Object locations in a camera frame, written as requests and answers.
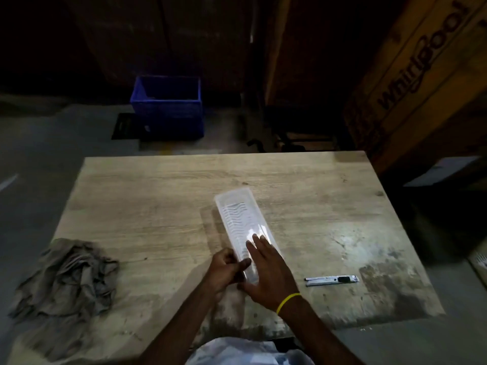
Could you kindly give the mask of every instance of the table surface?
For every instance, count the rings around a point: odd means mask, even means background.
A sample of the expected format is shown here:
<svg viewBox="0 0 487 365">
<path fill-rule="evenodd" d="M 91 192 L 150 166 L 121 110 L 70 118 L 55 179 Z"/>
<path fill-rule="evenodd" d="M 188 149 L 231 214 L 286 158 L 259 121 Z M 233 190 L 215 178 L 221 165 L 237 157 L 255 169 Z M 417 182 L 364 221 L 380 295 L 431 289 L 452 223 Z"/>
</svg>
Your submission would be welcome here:
<svg viewBox="0 0 487 365">
<path fill-rule="evenodd" d="M 76 357 L 139 354 L 230 246 L 214 196 L 248 186 L 302 295 L 332 328 L 444 313 L 365 153 L 309 152 L 86 158 L 54 238 L 100 244 L 121 269 L 112 310 L 94 319 Z M 304 278 L 360 282 L 305 287 Z M 219 336 L 291 334 L 235 287 L 205 319 L 194 345 Z M 47 362 L 14 343 L 9 363 Z"/>
</svg>

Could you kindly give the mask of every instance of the blue plastic crate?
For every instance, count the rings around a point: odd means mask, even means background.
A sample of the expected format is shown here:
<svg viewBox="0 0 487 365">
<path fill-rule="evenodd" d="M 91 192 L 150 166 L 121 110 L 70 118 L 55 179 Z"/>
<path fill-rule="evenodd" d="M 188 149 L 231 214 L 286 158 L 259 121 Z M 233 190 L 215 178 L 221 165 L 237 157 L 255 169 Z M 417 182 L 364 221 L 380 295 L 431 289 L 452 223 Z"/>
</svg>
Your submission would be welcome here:
<svg viewBox="0 0 487 365">
<path fill-rule="evenodd" d="M 201 80 L 198 77 L 137 77 L 130 103 L 150 137 L 203 137 Z"/>
</svg>

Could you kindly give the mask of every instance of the wristband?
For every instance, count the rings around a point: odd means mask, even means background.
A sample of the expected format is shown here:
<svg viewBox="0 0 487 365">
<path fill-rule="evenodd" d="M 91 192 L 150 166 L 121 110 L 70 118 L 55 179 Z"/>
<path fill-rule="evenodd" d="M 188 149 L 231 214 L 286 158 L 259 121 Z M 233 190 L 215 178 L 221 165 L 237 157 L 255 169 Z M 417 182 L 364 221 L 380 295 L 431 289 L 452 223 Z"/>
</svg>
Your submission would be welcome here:
<svg viewBox="0 0 487 365">
<path fill-rule="evenodd" d="M 276 310 L 276 314 L 279 315 L 279 312 L 281 311 L 281 308 L 283 308 L 284 304 L 289 301 L 291 298 L 295 297 L 295 296 L 301 296 L 301 293 L 297 293 L 297 294 L 290 294 L 289 296 L 287 296 L 285 299 L 283 299 L 283 301 L 281 302 L 281 304 L 277 307 L 277 310 Z"/>
</svg>

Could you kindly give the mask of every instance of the plastic container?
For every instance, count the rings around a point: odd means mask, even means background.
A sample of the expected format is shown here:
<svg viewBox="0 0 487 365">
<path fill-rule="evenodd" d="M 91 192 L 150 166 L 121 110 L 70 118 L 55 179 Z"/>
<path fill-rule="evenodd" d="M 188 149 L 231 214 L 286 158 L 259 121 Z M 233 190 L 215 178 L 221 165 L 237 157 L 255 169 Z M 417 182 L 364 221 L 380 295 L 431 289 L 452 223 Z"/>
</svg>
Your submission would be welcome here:
<svg viewBox="0 0 487 365">
<path fill-rule="evenodd" d="M 130 103 L 149 137 L 194 140 L 204 135 L 198 77 L 139 76 Z"/>
<path fill-rule="evenodd" d="M 239 261 L 250 257 L 246 242 L 250 241 L 253 243 L 252 235 L 254 233 L 259 237 L 264 235 L 279 254 L 283 255 L 272 236 L 269 226 L 265 222 L 264 216 L 260 212 L 257 202 L 255 202 L 250 188 L 239 188 L 219 194 L 215 196 L 215 202 L 230 243 Z M 253 262 L 244 274 L 247 281 L 251 283 L 259 281 L 259 275 Z"/>
</svg>

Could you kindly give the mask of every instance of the transparent plastic lid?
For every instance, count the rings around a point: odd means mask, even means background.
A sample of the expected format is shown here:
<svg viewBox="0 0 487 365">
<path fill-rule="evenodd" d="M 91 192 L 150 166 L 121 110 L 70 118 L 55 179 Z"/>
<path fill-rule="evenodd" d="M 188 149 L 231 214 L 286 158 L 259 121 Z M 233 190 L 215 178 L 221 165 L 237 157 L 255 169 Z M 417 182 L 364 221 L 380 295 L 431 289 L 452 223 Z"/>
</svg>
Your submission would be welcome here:
<svg viewBox="0 0 487 365">
<path fill-rule="evenodd" d="M 246 242 L 250 241 L 253 243 L 253 234 L 257 234 L 259 237 L 264 235 L 279 254 L 283 255 L 265 222 L 264 216 L 260 212 L 250 188 L 239 188 L 221 193 L 215 196 L 215 202 L 239 261 L 250 257 Z M 244 274 L 247 281 L 251 283 L 259 281 L 259 275 L 253 262 Z"/>
</svg>

